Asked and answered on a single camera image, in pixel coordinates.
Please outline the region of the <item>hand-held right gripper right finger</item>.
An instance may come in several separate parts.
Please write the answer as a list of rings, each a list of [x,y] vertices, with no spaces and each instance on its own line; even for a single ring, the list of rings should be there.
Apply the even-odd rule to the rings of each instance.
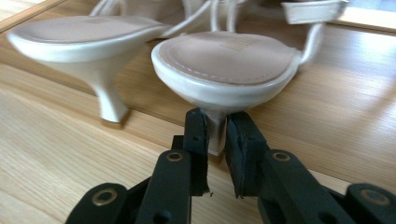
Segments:
[[[355,224],[292,153],[268,147],[245,112],[227,118],[225,155],[237,197],[255,197],[264,224]]]

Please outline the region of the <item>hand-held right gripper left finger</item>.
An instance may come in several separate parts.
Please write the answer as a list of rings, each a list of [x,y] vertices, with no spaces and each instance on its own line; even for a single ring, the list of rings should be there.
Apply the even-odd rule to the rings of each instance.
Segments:
[[[135,224],[191,224],[191,198],[209,192],[208,133],[203,112],[186,113],[184,133],[162,153]]]

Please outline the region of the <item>bamboo three-tier shoe rack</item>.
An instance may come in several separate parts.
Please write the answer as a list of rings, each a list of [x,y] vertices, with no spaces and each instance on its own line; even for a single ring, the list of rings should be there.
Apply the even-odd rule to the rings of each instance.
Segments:
[[[1,33],[0,180],[84,189],[147,177],[189,109],[157,78],[150,52],[117,76],[132,114],[114,130],[86,84],[27,59]],[[396,36],[328,26],[318,57],[250,116],[270,147],[331,186],[396,191]]]

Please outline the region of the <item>white heeled sandal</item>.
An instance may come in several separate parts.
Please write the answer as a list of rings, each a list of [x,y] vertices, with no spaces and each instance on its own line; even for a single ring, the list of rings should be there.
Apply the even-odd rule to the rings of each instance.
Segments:
[[[129,109],[113,77],[145,43],[203,24],[209,8],[209,0],[100,0],[87,16],[19,25],[7,39],[22,55],[86,82],[101,118],[120,123]]]
[[[323,26],[338,19],[347,0],[286,2],[289,24],[310,26],[304,48],[291,48],[263,35],[234,30],[236,0],[231,0],[227,29],[218,24],[219,0],[212,0],[211,30],[163,41],[151,52],[159,79],[206,116],[208,152],[222,153],[228,115],[265,103],[290,82],[316,53]]]

